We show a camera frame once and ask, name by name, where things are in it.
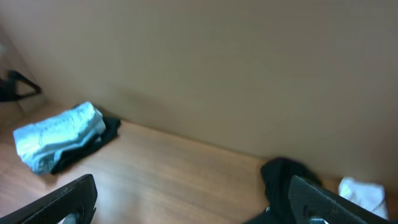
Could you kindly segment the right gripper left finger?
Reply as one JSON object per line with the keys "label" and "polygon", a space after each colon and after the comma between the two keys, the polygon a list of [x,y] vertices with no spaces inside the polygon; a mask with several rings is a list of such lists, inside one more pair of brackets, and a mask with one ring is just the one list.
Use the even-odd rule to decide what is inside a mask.
{"label": "right gripper left finger", "polygon": [[98,192],[94,177],[85,174],[44,197],[1,217],[4,224],[90,224]]}

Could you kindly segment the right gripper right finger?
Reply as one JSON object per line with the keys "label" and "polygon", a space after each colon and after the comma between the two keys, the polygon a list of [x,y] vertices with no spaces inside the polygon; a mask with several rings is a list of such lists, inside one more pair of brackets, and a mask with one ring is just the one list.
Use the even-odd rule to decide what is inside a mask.
{"label": "right gripper right finger", "polygon": [[389,222],[306,178],[293,176],[289,200],[298,224],[388,224]]}

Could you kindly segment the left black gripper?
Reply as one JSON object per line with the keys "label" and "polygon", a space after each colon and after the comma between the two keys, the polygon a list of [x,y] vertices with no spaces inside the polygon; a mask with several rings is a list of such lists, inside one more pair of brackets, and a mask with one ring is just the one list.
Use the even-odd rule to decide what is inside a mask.
{"label": "left black gripper", "polygon": [[[18,83],[23,83],[33,89],[28,93],[19,94]],[[16,70],[7,71],[7,80],[1,79],[1,102],[23,100],[41,94],[42,89]]]}

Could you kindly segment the light blue denim shorts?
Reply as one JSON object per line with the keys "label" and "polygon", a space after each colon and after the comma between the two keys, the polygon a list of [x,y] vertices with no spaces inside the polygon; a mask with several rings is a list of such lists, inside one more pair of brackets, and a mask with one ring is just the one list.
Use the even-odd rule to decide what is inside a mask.
{"label": "light blue denim shorts", "polygon": [[102,113],[89,101],[59,115],[13,131],[17,155],[36,175],[48,174],[63,152],[83,147],[106,129]]}

